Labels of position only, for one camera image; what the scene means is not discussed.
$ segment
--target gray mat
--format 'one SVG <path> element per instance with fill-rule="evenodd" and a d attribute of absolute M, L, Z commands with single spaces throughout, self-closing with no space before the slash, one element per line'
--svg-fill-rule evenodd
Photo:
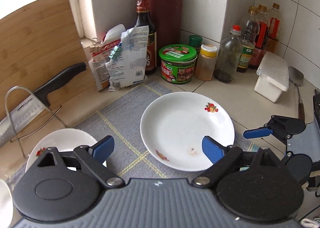
<path fill-rule="evenodd" d="M 171 93 L 169 89 L 148 80 L 74 127 L 86 131 L 97 140 L 106 135 L 114 137 L 115 150 L 107 160 L 107 165 L 126 182 L 131 177 L 193 179 L 200 173 L 183 172 L 163 165 L 147 151 L 140 136 L 140 119 L 144 110 L 155 99 L 168 93 Z M 245 151 L 257 151 L 259 148 L 240 133 L 235 135 L 235 144 Z M 25 164 L 7 180 L 11 186 L 21 178 L 24 169 Z"/>

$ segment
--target metal spatula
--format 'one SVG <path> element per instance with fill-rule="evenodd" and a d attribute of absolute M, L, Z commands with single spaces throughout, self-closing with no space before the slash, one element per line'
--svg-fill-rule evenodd
<path fill-rule="evenodd" d="M 290 81 L 297 86 L 298 89 L 298 95 L 299 95 L 299 104 L 298 104 L 298 118 L 300 120 L 304 121 L 304 106 L 303 106 L 303 102 L 300 96 L 300 90 L 299 90 L 299 86 L 303 85 L 303 73 L 300 72 L 298 69 L 289 66 L 289 79 Z"/>

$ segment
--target bamboo cutting board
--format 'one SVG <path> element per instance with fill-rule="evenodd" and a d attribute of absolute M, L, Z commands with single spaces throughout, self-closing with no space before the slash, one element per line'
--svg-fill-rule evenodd
<path fill-rule="evenodd" d="M 35 91 L 68 66 L 86 61 L 69 0 L 37 0 L 0 19 L 0 120 L 6 116 L 4 97 L 10 88 L 21 85 Z M 50 108 L 94 85 L 88 67 L 48 95 Z M 28 95 L 14 90 L 9 111 Z"/>

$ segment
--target white plastic container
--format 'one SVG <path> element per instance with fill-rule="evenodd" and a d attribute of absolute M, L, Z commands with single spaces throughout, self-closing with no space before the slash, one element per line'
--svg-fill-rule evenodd
<path fill-rule="evenodd" d="M 266 51 L 257 70 L 259 78 L 254 90 L 272 102 L 289 88 L 289 69 L 286 60 Z"/>

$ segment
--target snack bag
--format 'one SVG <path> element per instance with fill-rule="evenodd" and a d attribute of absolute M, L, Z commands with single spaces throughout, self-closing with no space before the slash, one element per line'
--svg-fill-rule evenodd
<path fill-rule="evenodd" d="M 106 63 L 110 74 L 109 91 L 143 82 L 147 61 L 149 26 L 134 27 L 121 34 Z"/>
<path fill-rule="evenodd" d="M 120 43 L 121 33 L 124 31 L 124 25 L 117 25 L 106 33 L 101 44 L 96 43 L 89 47 L 89 53 L 92 57 L 89 60 L 89 67 L 96 81 L 98 91 L 109 86 L 110 75 L 105 63 L 110 60 L 109 55 L 113 48 Z"/>

